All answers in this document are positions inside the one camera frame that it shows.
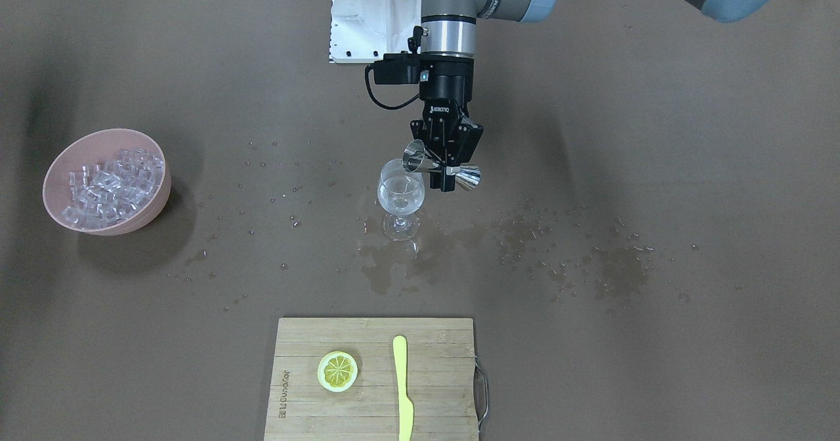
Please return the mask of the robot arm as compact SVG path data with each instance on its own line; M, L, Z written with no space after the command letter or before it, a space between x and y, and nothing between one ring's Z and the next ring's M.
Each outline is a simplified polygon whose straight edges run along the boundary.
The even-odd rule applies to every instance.
M408 38L408 52L390 54L375 64L375 82L391 78L418 85L423 116L412 121L413 144L403 165L429 175L432 189L471 189L480 170L471 165L482 127L471 120L475 29L480 19L540 22L557 0L422 0L421 19ZM703 16L722 23L737 22L769 0L683 0Z

